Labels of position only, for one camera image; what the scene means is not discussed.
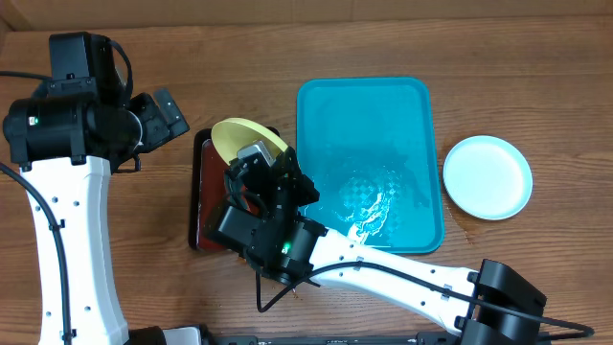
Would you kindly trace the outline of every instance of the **green light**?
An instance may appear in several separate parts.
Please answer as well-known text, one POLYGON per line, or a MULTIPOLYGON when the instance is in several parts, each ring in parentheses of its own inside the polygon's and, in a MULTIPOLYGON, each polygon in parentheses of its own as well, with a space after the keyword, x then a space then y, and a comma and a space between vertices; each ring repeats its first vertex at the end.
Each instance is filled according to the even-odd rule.
POLYGON ((289 253, 289 249, 290 248, 291 248, 291 243, 290 242, 285 242, 284 243, 284 248, 281 250, 281 254, 289 253))

